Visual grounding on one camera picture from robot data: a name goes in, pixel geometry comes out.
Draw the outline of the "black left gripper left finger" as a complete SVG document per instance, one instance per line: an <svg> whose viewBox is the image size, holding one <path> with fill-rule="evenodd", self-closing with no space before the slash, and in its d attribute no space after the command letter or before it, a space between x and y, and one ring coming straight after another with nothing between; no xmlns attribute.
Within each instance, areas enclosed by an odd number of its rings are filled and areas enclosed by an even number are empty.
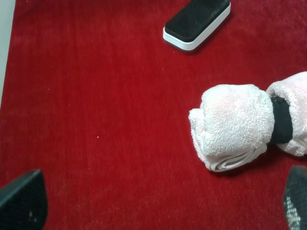
<svg viewBox="0 0 307 230"><path fill-rule="evenodd" d="M47 215L47 192L41 170L30 170L0 189L2 230L42 230Z"/></svg>

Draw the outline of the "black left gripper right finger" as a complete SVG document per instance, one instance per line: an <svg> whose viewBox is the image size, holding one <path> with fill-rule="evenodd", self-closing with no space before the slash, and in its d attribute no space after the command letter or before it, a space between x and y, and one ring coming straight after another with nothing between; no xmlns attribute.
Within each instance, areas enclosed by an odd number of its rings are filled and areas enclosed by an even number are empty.
<svg viewBox="0 0 307 230"><path fill-rule="evenodd" d="M283 193L283 213L290 230L307 230L307 168L294 165Z"/></svg>

